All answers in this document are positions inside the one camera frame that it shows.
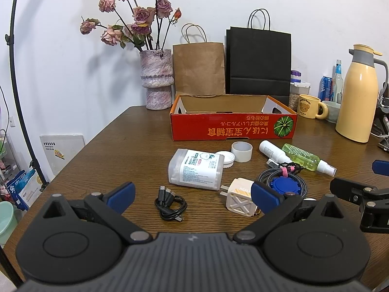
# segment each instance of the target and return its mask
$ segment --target wooden table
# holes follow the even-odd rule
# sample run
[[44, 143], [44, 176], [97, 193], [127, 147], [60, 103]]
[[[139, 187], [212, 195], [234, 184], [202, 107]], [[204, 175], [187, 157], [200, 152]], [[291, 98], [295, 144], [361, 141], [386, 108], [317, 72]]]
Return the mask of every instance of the wooden table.
[[[227, 232], [233, 234], [252, 222], [225, 208], [226, 198], [219, 192], [169, 185], [167, 167], [177, 148], [217, 152], [230, 150], [235, 140], [173, 142], [169, 111], [148, 111], [145, 107], [131, 107], [103, 129], [57, 175], [44, 193], [19, 223], [5, 245], [5, 252], [17, 269], [15, 247], [26, 227], [42, 204], [52, 193], [61, 193], [67, 199], [82, 199], [93, 191], [106, 193], [125, 181], [133, 181], [137, 188], [135, 202], [124, 216], [150, 232]], [[375, 175], [371, 164], [376, 159], [389, 160], [389, 154], [377, 147], [378, 138], [370, 137], [367, 144], [359, 144], [341, 137], [335, 126], [326, 121], [299, 118], [294, 138], [274, 140], [318, 155], [338, 169], [336, 176], [384, 188], [389, 179]], [[267, 158], [258, 150], [260, 140], [251, 140], [254, 146], [252, 160], [235, 163], [225, 169], [222, 183], [230, 185], [237, 177], [255, 180], [267, 168]], [[329, 193], [331, 177], [304, 170], [301, 177], [307, 182], [308, 196], [320, 199]], [[188, 202], [184, 220], [164, 222], [154, 207], [160, 185], [169, 186]], [[358, 206], [343, 202], [355, 224], [359, 224]], [[389, 275], [389, 234], [365, 234], [371, 247], [369, 265], [362, 281], [376, 287]]]

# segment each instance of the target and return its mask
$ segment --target black usb cable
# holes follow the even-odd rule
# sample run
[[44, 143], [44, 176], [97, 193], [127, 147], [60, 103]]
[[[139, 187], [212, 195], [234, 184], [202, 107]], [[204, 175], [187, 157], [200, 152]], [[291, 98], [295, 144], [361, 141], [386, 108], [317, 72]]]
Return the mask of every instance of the black usb cable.
[[[174, 203], [180, 204], [180, 207], [176, 210], [171, 209], [170, 206]], [[188, 204], [186, 203], [183, 197], [176, 195], [174, 191], [165, 188], [164, 186], [160, 186], [158, 190], [158, 198], [154, 201], [157, 210], [159, 210], [159, 216], [164, 221], [172, 221], [176, 220], [181, 222], [184, 218], [181, 214], [186, 210]]]

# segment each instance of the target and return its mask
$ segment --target brown paper bag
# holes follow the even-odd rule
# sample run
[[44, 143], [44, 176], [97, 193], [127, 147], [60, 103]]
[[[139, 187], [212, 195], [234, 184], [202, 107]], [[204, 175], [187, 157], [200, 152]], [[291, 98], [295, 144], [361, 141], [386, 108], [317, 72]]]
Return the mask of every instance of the brown paper bag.
[[[190, 43], [187, 31], [192, 26], [199, 30], [205, 43]], [[223, 43], [208, 43], [204, 30], [190, 23], [182, 27], [181, 33], [188, 44], [173, 46], [176, 92], [190, 95], [225, 94]]]

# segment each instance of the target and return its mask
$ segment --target green spray bottle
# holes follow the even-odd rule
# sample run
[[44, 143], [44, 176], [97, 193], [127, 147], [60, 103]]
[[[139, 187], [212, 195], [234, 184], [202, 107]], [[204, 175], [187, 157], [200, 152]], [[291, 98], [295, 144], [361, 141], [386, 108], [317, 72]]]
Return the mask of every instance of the green spray bottle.
[[293, 162], [301, 165], [304, 168], [307, 168], [308, 170], [317, 170], [319, 172], [328, 174], [331, 177], [335, 176], [336, 168], [330, 166], [325, 161], [320, 160], [318, 156], [311, 154], [308, 151], [300, 149], [291, 144], [283, 145], [282, 150], [285, 151], [285, 154], [287, 154], [287, 156], [289, 156]]

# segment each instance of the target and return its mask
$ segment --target metal screw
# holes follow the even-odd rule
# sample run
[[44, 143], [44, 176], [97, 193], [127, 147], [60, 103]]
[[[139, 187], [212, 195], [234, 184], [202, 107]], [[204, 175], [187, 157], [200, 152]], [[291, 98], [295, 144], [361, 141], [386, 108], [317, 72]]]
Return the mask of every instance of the metal screw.
[[133, 241], [145, 241], [150, 237], [150, 234], [145, 232], [144, 230], [137, 230], [136, 232], [132, 232], [130, 234], [130, 238]]
[[252, 240], [255, 238], [255, 233], [251, 230], [241, 230], [237, 233], [237, 238], [240, 240]]

